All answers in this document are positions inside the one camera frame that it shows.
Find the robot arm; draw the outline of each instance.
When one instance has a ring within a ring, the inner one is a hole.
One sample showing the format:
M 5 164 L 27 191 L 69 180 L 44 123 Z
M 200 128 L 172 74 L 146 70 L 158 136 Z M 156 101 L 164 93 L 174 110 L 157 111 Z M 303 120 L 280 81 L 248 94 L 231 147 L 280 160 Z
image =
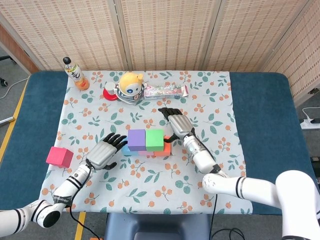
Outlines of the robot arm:
M 60 218 L 64 208 L 72 205 L 76 194 L 92 176 L 92 169 L 110 170 L 117 163 L 109 164 L 113 156 L 128 142 L 126 136 L 110 133 L 87 154 L 86 164 L 80 165 L 53 194 L 54 204 L 46 200 L 36 200 L 29 205 L 0 212 L 0 238 L 23 231 L 30 222 L 43 228 L 52 227 Z
M 312 179 L 300 171 L 286 171 L 273 184 L 250 177 L 228 177 L 216 164 L 195 129 L 179 109 L 160 108 L 174 134 L 166 142 L 183 140 L 183 145 L 202 173 L 204 190 L 282 209 L 283 240 L 316 240 L 320 236 L 320 195 Z

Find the white cable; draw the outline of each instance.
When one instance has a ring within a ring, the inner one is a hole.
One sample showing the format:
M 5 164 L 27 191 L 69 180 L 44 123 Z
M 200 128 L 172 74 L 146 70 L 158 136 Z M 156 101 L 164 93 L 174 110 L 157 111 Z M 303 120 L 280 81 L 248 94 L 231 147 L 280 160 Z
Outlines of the white cable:
M 302 112 L 304 113 L 304 115 L 306 116 L 306 119 L 308 120 L 308 122 L 311 122 L 310 117 L 306 114 L 305 109 L 320 109 L 320 106 L 316 106 L 316 107 L 305 107 L 302 108 Z
M 7 96 L 7 94 L 9 93 L 10 89 L 11 89 L 14 85 L 16 85 L 16 84 L 18 84 L 18 83 L 21 83 L 21 82 L 23 82 L 23 81 L 25 81 L 25 80 L 28 80 L 28 79 L 29 79 L 29 77 L 28 77 L 28 78 L 25 78 L 25 79 L 22 79 L 22 80 L 20 80 L 20 81 L 17 81 L 17 82 L 15 82 L 14 84 L 12 84 L 12 85 L 8 88 L 8 90 L 6 91 L 5 95 L 2 96 L 2 97 L 0 97 L 0 99 L 4 99 L 4 98 Z

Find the black cable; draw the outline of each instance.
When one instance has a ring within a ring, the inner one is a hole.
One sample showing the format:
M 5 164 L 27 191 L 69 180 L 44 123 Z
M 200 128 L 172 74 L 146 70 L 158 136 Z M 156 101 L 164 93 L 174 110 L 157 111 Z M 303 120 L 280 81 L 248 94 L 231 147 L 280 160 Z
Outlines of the black cable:
M 204 145 L 201 140 L 196 136 L 194 135 L 195 139 L 197 139 L 201 144 L 202 146 L 207 150 L 207 152 L 211 155 L 212 159 L 215 160 L 214 156 L 211 154 L 211 152 L 209 151 L 209 149 L 206 147 L 206 145 Z M 217 200 L 218 200 L 218 194 L 215 195 L 215 201 L 214 201 L 214 207 L 213 207 L 213 213 L 212 213 L 212 218 L 211 218 L 211 228 L 210 228 L 210 232 L 209 232 L 209 240 L 212 240 L 214 235 L 216 235 L 217 233 L 219 232 L 222 232 L 222 231 L 230 231 L 229 232 L 229 240 L 232 240 L 231 239 L 231 234 L 232 233 L 236 233 L 238 235 L 240 235 L 242 237 L 243 240 L 246 240 L 245 239 L 245 235 L 243 234 L 243 232 L 239 229 L 239 228 L 223 228 L 223 229 L 220 229 L 218 231 L 216 231 L 212 236 L 211 236 L 211 233 L 212 233 L 212 227 L 213 227 L 213 224 L 214 224 L 214 217 L 215 217 L 215 212 L 216 212 L 216 206 L 217 206 Z
M 236 227 L 234 227 L 234 228 L 223 228 L 223 229 L 220 229 L 220 230 L 216 231 L 216 232 L 212 235 L 211 239 L 213 239 L 214 236 L 215 236 L 217 233 L 222 232 L 222 231 L 229 231 L 229 240 L 232 240 L 232 239 L 231 239 L 231 234 L 232 234 L 232 233 L 236 233 L 236 234 L 238 234 L 238 235 L 242 238 L 242 240 L 246 240 L 244 233 L 243 233 L 239 228 L 236 228 Z
M 211 227 L 210 227 L 210 232 L 209 232 L 209 240 L 212 239 L 211 232 L 212 232 L 212 227 L 213 227 L 213 224 L 214 224 L 214 217 L 215 217 L 215 212 L 216 212 L 217 200 L 218 200 L 218 194 L 215 195 L 213 213 L 212 213 L 212 218 L 211 218 Z
M 73 203 L 74 203 L 74 199 L 75 199 L 76 195 L 78 194 L 78 192 L 79 192 L 79 191 L 83 188 L 83 186 L 86 184 L 87 180 L 88 180 L 89 177 L 90 177 L 91 171 L 92 171 L 92 166 L 90 165 L 90 166 L 89 166 L 89 173 L 88 173 L 88 175 L 86 176 L 86 179 L 84 180 L 84 182 L 83 182 L 83 184 L 80 186 L 80 188 L 75 192 L 75 194 L 74 194 L 74 196 L 73 196 L 73 198 L 72 198 L 72 200 L 71 200 L 70 216 L 71 216 L 71 218 L 72 218 L 73 220 L 75 220 L 80 226 L 82 226 L 84 229 L 89 230 L 89 231 L 90 231 L 94 236 L 96 236 L 96 237 L 98 238 L 98 240 L 99 240 L 100 237 L 98 237 L 98 235 L 95 234 L 94 231 L 92 231 L 89 227 L 83 225 L 83 224 L 82 224 L 80 221 L 78 221 L 78 219 L 76 219 L 76 218 L 73 216 L 73 214 L 72 214 L 72 205 L 73 205 Z

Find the blue table padding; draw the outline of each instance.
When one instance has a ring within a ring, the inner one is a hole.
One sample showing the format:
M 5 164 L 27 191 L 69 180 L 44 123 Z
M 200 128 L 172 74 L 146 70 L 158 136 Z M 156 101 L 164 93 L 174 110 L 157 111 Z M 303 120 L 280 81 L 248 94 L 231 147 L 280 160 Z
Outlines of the blue table padding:
M 233 110 L 248 177 L 275 182 L 295 169 L 315 177 L 288 80 L 278 73 L 230 73 Z M 54 145 L 67 87 L 64 72 L 33 74 L 0 167 L 0 210 L 39 196 Z M 254 214 L 281 214 L 258 203 Z
M 42 71 L 30 77 L 0 166 L 0 210 L 21 208 L 38 199 L 67 82 L 64 72 Z
M 230 79 L 246 176 L 275 183 L 280 173 L 299 170 L 315 180 L 288 79 L 272 72 L 231 72 Z M 252 205 L 253 214 L 281 214 L 274 207 Z

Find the yellow tape line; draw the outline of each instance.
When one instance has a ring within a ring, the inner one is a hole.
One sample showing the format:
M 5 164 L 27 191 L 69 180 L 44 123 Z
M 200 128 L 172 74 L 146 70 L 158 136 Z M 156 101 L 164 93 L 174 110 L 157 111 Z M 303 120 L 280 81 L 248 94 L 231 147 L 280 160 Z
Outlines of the yellow tape line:
M 82 211 L 79 214 L 79 222 L 84 224 L 85 223 L 85 218 L 86 218 L 86 212 Z M 82 231 L 84 230 L 84 228 L 78 223 L 77 227 L 76 227 L 76 232 L 75 232 L 75 236 L 74 236 L 74 240 L 81 240 L 82 238 Z
M 17 118 L 18 118 L 18 115 L 19 115 L 19 111 L 20 111 L 20 108 L 21 108 L 21 104 L 22 104 L 22 101 L 24 100 L 25 91 L 26 91 L 26 87 L 27 87 L 28 81 L 29 80 L 26 81 L 26 84 L 25 84 L 24 89 L 23 89 L 23 91 L 21 93 L 19 102 L 18 102 L 18 104 L 17 104 L 17 106 L 15 108 L 15 111 L 14 111 L 14 114 L 13 114 L 13 117 L 15 118 L 15 120 L 9 123 L 8 130 L 6 131 L 6 134 L 4 136 L 2 145 L 0 147 L 0 163 L 2 161 L 2 158 L 4 157 L 4 154 L 5 154 L 7 145 L 9 143 L 12 131 L 14 130 L 14 127 L 15 127 L 15 124 L 16 124 L 16 121 L 17 121 Z

